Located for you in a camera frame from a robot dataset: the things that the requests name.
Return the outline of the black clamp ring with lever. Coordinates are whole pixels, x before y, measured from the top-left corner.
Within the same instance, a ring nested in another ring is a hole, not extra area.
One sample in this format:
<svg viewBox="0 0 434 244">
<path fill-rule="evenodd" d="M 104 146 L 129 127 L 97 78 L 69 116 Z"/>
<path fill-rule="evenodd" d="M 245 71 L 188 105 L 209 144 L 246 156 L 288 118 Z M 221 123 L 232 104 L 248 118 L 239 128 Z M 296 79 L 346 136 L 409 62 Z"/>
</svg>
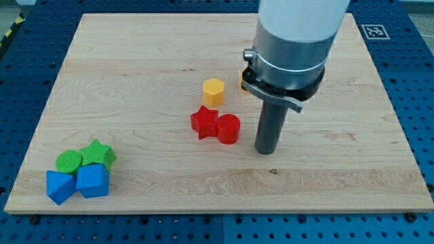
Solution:
<svg viewBox="0 0 434 244">
<path fill-rule="evenodd" d="M 243 58 L 248 62 L 243 71 L 243 88 L 263 102 L 291 108 L 297 113 L 301 112 L 302 103 L 317 92 L 325 74 L 323 64 L 306 72 L 269 66 L 254 49 L 245 49 Z M 270 77 L 260 74 L 260 68 L 271 71 Z"/>
</svg>

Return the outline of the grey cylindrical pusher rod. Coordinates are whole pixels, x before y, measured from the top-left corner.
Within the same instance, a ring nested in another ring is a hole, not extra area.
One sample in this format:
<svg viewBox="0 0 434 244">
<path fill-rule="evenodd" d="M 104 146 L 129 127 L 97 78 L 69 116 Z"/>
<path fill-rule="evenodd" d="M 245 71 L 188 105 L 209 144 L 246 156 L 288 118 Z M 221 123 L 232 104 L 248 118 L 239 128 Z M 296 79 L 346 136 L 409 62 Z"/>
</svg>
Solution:
<svg viewBox="0 0 434 244">
<path fill-rule="evenodd" d="M 275 152 L 288 108 L 263 102 L 256 133 L 255 149 L 263 155 Z"/>
</svg>

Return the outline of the yellow block behind arm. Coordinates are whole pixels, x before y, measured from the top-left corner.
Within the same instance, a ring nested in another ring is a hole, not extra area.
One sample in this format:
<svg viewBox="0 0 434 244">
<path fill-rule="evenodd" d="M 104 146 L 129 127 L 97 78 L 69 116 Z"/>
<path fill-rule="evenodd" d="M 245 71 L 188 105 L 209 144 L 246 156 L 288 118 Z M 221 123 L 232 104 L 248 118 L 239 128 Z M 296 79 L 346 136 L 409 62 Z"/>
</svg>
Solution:
<svg viewBox="0 0 434 244">
<path fill-rule="evenodd" d="M 243 71 L 241 71 L 239 73 L 239 88 L 242 92 L 247 93 L 247 94 L 249 93 L 249 91 L 247 91 L 246 89 L 243 88 Z"/>
</svg>

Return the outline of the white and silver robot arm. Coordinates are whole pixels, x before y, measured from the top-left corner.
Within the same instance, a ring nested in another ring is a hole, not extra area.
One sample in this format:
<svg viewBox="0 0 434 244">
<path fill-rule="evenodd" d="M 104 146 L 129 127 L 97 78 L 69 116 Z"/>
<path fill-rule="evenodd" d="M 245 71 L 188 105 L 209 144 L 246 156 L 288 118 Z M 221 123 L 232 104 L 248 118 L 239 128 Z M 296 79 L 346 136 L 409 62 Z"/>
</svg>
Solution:
<svg viewBox="0 0 434 244">
<path fill-rule="evenodd" d="M 255 149 L 275 152 L 289 109 L 318 90 L 349 0 L 261 0 L 241 86 L 262 100 Z"/>
</svg>

